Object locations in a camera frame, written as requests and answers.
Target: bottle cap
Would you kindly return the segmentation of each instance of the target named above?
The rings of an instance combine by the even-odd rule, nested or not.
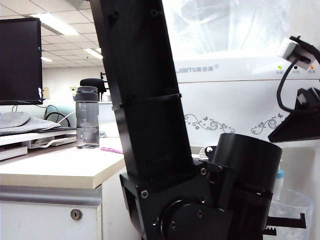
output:
[[[95,86],[80,86],[75,95],[76,102],[98,102],[98,88]]]

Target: clear plastic bottle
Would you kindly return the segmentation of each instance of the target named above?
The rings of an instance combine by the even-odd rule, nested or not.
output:
[[[81,86],[77,89],[76,102],[76,146],[79,149],[99,147],[98,89]]]

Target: desk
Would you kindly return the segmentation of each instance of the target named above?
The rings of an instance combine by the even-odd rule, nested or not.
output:
[[[118,137],[100,146],[121,149]],[[1,240],[140,240],[122,194],[125,171],[122,154],[75,143],[0,162]]]

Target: fluorescent light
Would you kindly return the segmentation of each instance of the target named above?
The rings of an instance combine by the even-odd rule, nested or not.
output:
[[[63,35],[78,35],[79,33],[72,27],[68,26],[58,18],[54,17],[50,13],[38,13],[31,15],[34,18],[39,18],[41,22],[57,30]]]
[[[45,61],[45,62],[52,62],[51,59],[46,58],[46,57],[44,57],[44,56],[41,57],[41,60],[42,60],[42,61]]]
[[[97,59],[103,59],[103,57],[99,53],[97,53],[96,51],[93,51],[90,48],[85,48],[83,50],[85,50],[88,54],[95,56]]]

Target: monitor screen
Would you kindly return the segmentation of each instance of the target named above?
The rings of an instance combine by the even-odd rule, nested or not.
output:
[[[40,20],[0,20],[0,105],[42,102]]]

